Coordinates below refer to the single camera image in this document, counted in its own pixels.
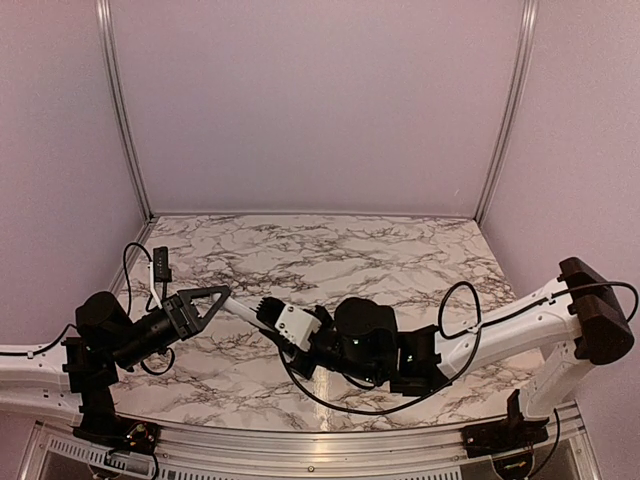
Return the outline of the aluminium right corner post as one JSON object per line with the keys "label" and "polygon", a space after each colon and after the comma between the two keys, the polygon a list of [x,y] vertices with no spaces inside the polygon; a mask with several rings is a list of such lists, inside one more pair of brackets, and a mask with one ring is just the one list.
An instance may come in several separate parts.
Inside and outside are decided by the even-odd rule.
{"label": "aluminium right corner post", "polygon": [[506,162],[511,135],[516,124],[531,65],[538,12],[539,1],[525,0],[522,3],[515,59],[507,89],[505,106],[485,181],[473,217],[479,227],[483,226],[488,217],[492,200],[497,191],[500,175]]}

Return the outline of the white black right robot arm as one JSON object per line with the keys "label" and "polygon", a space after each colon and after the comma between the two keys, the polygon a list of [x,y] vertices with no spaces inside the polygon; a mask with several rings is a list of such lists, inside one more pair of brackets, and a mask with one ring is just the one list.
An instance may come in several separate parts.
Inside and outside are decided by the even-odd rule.
{"label": "white black right robot arm", "polygon": [[276,330],[274,343],[292,378],[310,379],[324,369],[363,390],[423,398],[478,368],[544,344],[560,344],[587,367],[607,365],[634,346],[630,317],[608,281],[586,262],[570,257],[560,274],[526,298],[488,314],[479,307],[457,331],[437,322],[399,329],[388,305],[350,297],[333,313],[301,309],[275,298],[260,302],[258,316]]}

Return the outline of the white remote control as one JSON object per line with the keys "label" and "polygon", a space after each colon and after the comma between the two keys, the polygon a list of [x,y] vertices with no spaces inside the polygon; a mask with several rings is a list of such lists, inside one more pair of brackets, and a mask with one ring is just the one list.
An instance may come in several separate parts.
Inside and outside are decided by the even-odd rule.
{"label": "white remote control", "polygon": [[260,322],[257,318],[257,312],[235,300],[233,297],[227,297],[222,303],[221,309],[239,317],[241,320],[253,325],[256,328],[266,329],[267,326]]}

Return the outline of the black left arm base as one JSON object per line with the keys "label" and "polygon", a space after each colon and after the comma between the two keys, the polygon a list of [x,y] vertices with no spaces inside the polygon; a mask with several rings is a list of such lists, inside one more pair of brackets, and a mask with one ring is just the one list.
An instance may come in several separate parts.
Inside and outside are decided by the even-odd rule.
{"label": "black left arm base", "polygon": [[82,418],[72,429],[74,437],[120,451],[145,455],[155,452],[160,426],[117,414],[108,388],[82,392],[81,400]]}

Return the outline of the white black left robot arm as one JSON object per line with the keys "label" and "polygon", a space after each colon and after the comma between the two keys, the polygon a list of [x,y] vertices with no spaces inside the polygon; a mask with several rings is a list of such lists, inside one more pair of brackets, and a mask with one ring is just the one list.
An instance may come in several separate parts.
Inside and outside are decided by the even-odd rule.
{"label": "white black left robot arm", "polygon": [[107,393],[118,371],[201,333],[230,297],[228,286],[180,290],[133,321],[108,291],[75,312],[76,334],[47,346],[1,348],[1,409],[71,419],[90,393]]}

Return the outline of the aluminium corner post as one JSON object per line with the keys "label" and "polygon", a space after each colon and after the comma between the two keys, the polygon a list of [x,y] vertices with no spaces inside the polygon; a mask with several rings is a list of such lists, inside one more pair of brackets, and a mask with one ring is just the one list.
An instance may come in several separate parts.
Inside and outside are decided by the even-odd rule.
{"label": "aluminium corner post", "polygon": [[140,214],[145,223],[150,223],[154,219],[154,214],[151,208],[147,189],[144,184],[142,169],[139,163],[131,122],[127,111],[118,62],[111,2],[108,0],[97,0],[95,4],[107,83],[109,86],[119,137],[124,151],[126,166],[131,178],[134,196],[136,198]]}
{"label": "aluminium corner post", "polygon": [[485,181],[473,217],[479,227],[483,226],[488,217],[492,200],[497,191],[500,175],[506,162],[511,135],[516,124],[531,65],[538,12],[539,1],[525,0],[522,3],[515,59],[507,89],[505,106]]}

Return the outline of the aluminium front table rail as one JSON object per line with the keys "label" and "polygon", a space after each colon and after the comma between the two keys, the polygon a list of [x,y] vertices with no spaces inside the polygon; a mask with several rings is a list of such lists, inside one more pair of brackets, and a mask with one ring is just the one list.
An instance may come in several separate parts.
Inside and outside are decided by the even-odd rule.
{"label": "aluminium front table rail", "polygon": [[152,458],[109,455],[38,421],[19,479],[494,479],[531,467],[538,479],[600,479],[576,403],[558,407],[547,440],[474,456],[475,422],[399,430],[300,432],[240,430],[160,422]]}

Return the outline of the aluminium left corner post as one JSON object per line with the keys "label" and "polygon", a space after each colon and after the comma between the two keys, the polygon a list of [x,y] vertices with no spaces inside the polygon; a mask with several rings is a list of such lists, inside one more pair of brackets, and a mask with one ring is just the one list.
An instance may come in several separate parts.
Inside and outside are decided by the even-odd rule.
{"label": "aluminium left corner post", "polygon": [[145,223],[150,223],[154,219],[154,214],[151,208],[147,189],[144,184],[142,169],[139,163],[131,122],[127,111],[118,62],[111,2],[108,0],[97,0],[95,4],[107,83],[109,86],[119,137],[124,151],[126,166],[131,178],[134,196],[136,198],[140,214]]}

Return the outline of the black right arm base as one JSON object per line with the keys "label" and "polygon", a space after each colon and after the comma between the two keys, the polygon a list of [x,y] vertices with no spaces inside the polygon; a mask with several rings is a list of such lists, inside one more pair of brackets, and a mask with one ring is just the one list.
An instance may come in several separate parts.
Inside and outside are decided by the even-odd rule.
{"label": "black right arm base", "polygon": [[520,407],[520,390],[507,399],[507,414],[501,420],[488,421],[463,427],[461,435],[469,458],[497,455],[532,447],[546,441],[549,418],[526,420]]}

